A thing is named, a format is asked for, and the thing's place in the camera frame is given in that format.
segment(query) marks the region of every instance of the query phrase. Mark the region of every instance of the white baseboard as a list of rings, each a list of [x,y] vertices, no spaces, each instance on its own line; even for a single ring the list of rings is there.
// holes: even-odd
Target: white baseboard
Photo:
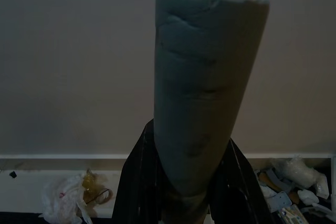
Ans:
[[[300,156],[309,166],[328,165],[330,153],[245,153],[255,169],[270,166],[272,158]],[[0,155],[0,170],[121,170],[128,154],[20,154]]]

